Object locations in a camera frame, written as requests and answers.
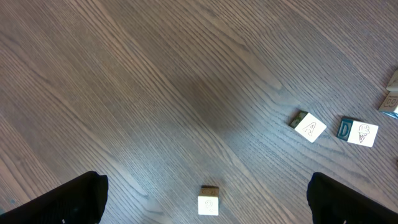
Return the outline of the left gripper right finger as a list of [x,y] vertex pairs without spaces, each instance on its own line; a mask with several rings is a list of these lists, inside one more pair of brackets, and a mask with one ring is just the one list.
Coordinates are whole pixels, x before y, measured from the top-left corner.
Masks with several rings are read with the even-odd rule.
[[315,172],[307,188],[314,223],[397,223],[397,213],[331,177]]

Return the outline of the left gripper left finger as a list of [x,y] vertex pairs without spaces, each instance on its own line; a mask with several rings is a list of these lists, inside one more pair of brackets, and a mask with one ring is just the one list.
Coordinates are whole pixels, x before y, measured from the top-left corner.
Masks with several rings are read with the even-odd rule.
[[108,199],[108,177],[95,171],[1,215],[1,223],[99,223]]

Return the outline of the wooden block text top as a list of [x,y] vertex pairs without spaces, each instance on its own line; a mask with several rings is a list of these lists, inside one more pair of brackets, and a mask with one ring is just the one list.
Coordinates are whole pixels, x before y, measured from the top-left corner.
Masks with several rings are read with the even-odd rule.
[[379,126],[353,119],[341,120],[336,137],[351,144],[373,147]]

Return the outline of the wooden block pencil picture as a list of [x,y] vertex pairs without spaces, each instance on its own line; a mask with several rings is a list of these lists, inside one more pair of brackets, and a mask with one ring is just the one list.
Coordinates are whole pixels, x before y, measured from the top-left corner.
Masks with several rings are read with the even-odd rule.
[[397,119],[398,117],[397,102],[398,102],[397,92],[390,91],[389,94],[386,96],[385,100],[382,102],[378,111],[394,119]]

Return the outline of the wooden block red picture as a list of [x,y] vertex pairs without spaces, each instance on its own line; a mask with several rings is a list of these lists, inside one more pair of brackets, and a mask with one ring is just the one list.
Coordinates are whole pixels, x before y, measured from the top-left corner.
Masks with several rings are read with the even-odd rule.
[[198,195],[198,214],[218,216],[219,215],[219,188],[215,186],[204,185]]

